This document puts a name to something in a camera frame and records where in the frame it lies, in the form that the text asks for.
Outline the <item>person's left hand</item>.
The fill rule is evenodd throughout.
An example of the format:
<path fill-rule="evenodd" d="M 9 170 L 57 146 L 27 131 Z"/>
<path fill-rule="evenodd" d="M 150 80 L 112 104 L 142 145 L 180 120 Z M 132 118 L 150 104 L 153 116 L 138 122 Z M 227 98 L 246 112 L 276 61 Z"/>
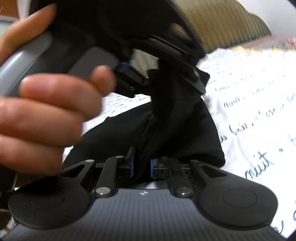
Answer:
<path fill-rule="evenodd" d="M 101 112 L 115 89 L 107 66 L 88 80 L 65 74 L 35 74 L 20 84 L 20 97 L 1 98 L 1 165 L 23 174 L 54 175 L 66 147 L 79 141 L 83 123 Z"/>

